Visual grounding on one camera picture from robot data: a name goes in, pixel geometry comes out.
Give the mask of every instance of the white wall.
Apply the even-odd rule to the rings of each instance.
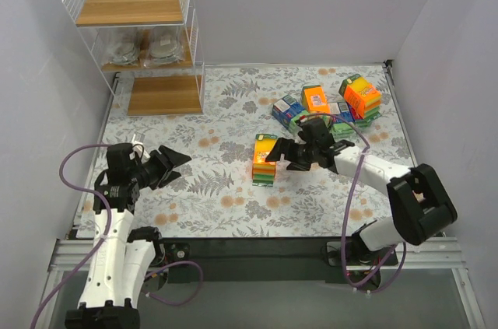
[[[28,327],[79,195],[58,165],[96,141],[108,91],[61,0],[0,0],[0,317]],[[91,153],[67,169],[82,184]]]
[[[394,58],[426,0],[195,0],[208,63]]]
[[[429,0],[395,59],[412,144],[458,208],[452,231],[488,327],[498,323],[498,0]]]

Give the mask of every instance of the floral tablecloth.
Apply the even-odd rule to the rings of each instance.
[[[412,165],[409,149],[383,69],[357,67],[207,68],[203,115],[127,117],[133,79],[122,75],[120,103],[110,110],[103,141],[130,141],[145,135],[150,151],[163,144],[188,154],[182,178],[163,189],[144,190],[135,207],[134,227],[154,225],[165,237],[330,236],[341,232],[351,180],[318,166],[310,172],[286,171],[279,163],[274,187],[251,183],[257,133],[291,137],[271,116],[272,103],[304,85],[321,84],[329,102],[340,100],[340,82],[359,73],[382,92],[382,117],[366,131],[371,152]],[[360,140],[351,138],[357,145]],[[102,150],[93,180],[106,167]],[[83,202],[77,237],[93,236],[93,198]],[[349,233],[365,222],[390,215],[388,200],[360,184],[349,214]]]

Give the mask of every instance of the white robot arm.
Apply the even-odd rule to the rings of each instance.
[[[301,123],[299,136],[305,141],[279,138],[267,162],[290,161],[288,170],[310,169],[312,163],[337,174],[354,177],[362,150],[351,142],[335,142],[323,119]],[[359,181],[389,197],[392,216],[372,222],[353,235],[356,252],[365,254],[400,242],[420,245],[457,219],[443,184],[431,166],[408,167],[372,155],[364,157]]]
[[[142,157],[148,156],[144,163]],[[78,308],[66,313],[65,326],[78,328],[140,327],[137,302],[147,269],[161,262],[164,249],[157,228],[133,229],[133,212],[140,189],[163,187],[180,177],[176,168],[191,160],[165,146],[147,154],[140,144],[117,144],[107,149],[108,169],[96,179],[95,189],[110,205],[110,228],[103,231],[108,213],[95,197],[95,236],[93,244],[105,239],[90,262],[88,278]]]

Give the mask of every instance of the wooden shelf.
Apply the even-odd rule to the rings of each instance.
[[[135,79],[128,115],[201,113],[195,76]]]
[[[77,26],[182,23],[179,0],[85,0]]]
[[[144,60],[147,55],[147,48],[149,47],[149,34],[150,31],[144,31],[142,37],[142,43],[140,44],[140,55],[139,63],[137,65],[127,65],[120,66],[114,63],[106,63],[102,66],[103,72],[121,72],[121,71],[138,71],[138,70],[155,70],[157,68],[191,68],[192,67],[192,56],[190,54],[190,47],[188,46],[188,35],[190,35],[190,29],[188,29],[188,35],[183,30],[183,40],[182,44],[184,46],[184,60],[174,63],[169,63],[167,65],[157,65],[154,67],[145,67]]]

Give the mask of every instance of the orange box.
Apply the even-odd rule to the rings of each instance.
[[[304,86],[301,91],[301,103],[309,113],[330,114],[327,97],[321,86]]]
[[[358,74],[342,82],[339,94],[361,117],[365,117],[370,110],[381,104],[381,93]]]

